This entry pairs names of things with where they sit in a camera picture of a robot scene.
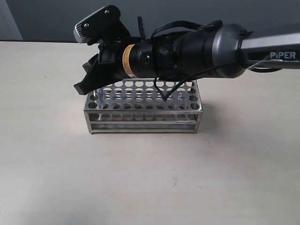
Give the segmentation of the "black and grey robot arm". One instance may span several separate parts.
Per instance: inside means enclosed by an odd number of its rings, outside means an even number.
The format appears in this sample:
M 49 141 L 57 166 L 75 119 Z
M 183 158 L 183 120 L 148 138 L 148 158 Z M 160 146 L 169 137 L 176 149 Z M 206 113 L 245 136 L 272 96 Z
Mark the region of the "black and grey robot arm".
M 246 70 L 276 72 L 300 67 L 300 26 L 247 31 L 238 24 L 209 25 L 207 31 L 180 31 L 148 40 L 127 38 L 99 46 L 74 85 L 86 95 L 124 79 L 184 83 L 201 78 L 236 78 Z

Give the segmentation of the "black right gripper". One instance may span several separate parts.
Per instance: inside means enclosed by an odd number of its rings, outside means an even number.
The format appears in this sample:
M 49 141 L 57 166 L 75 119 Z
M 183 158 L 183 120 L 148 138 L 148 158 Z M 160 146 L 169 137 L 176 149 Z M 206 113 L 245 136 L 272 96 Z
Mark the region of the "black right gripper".
M 158 47 L 156 41 L 137 38 L 98 44 L 98 53 L 83 64 L 86 75 L 74 84 L 75 90 L 79 95 L 87 95 L 124 79 L 158 77 Z

